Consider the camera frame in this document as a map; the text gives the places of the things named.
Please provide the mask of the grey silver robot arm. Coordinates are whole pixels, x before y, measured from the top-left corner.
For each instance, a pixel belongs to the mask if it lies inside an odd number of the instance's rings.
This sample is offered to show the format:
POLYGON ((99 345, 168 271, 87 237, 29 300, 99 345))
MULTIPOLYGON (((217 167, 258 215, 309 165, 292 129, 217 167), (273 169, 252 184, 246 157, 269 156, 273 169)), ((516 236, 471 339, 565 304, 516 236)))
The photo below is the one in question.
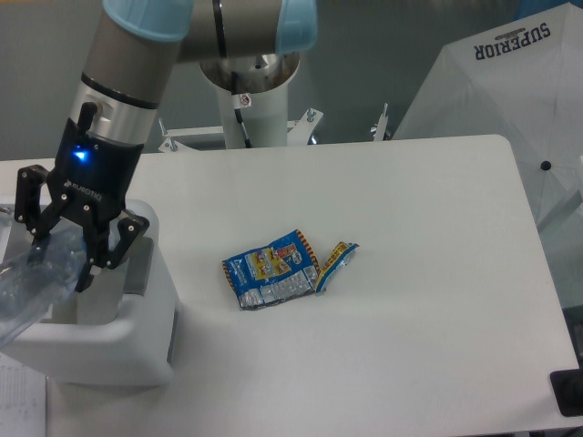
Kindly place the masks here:
POLYGON ((42 240, 61 219, 83 230, 76 289, 115 269, 148 229, 126 195, 170 72, 184 61, 285 56, 313 47, 313 1, 106 1, 55 165, 21 168, 15 219, 42 240))

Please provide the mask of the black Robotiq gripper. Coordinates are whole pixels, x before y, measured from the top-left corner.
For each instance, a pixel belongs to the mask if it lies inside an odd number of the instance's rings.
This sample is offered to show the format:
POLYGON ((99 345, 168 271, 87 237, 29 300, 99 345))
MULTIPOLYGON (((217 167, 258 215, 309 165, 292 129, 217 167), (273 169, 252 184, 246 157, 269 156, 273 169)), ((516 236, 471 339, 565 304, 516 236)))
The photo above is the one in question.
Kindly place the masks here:
POLYGON ((76 292, 92 284, 101 269, 115 269, 149 228, 149 220, 126 209, 126 194, 144 146, 119 145, 93 137, 72 119, 66 121, 55 167, 20 168, 15 191, 15 220, 33 242, 46 238, 61 218, 83 229, 87 260, 76 292), (51 203, 40 208, 47 185, 51 203))

